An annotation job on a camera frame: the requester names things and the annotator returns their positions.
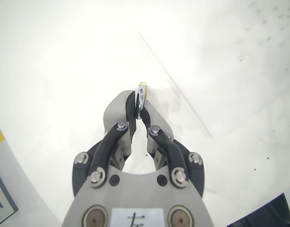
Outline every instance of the chinese character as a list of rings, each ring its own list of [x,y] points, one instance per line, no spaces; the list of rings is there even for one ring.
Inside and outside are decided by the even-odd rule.
[[[132,217],[127,217],[128,219],[132,219],[132,221],[131,221],[131,225],[129,226],[129,227],[141,227],[141,226],[144,226],[144,224],[135,224],[134,223],[134,220],[135,219],[144,219],[145,218],[145,216],[143,215],[143,216],[141,216],[141,217],[137,217],[136,216],[136,213],[134,212],[133,213],[133,216]]]

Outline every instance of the white table surface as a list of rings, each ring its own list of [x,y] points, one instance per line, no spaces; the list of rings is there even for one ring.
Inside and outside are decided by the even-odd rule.
[[[140,81],[202,155],[215,226],[290,188],[290,0],[0,0],[0,127],[60,221],[73,158]],[[148,173],[137,126],[125,171]]]

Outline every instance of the black screw hole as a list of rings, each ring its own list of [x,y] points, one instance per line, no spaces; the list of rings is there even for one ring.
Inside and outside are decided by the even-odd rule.
[[[109,183],[111,186],[117,186],[120,182],[120,177],[116,174],[112,175],[109,179]]]
[[[167,185],[167,178],[164,175],[158,175],[157,182],[160,186]]]

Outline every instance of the white label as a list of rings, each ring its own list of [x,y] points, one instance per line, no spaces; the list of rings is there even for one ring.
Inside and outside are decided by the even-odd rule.
[[[113,208],[111,227],[165,227],[163,208]]]

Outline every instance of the white background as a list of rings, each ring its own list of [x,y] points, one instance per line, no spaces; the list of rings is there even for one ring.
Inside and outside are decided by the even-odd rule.
[[[0,0],[0,127],[60,221],[73,158],[140,81],[203,157],[215,226],[290,188],[290,0]],[[147,173],[138,129],[125,170]]]

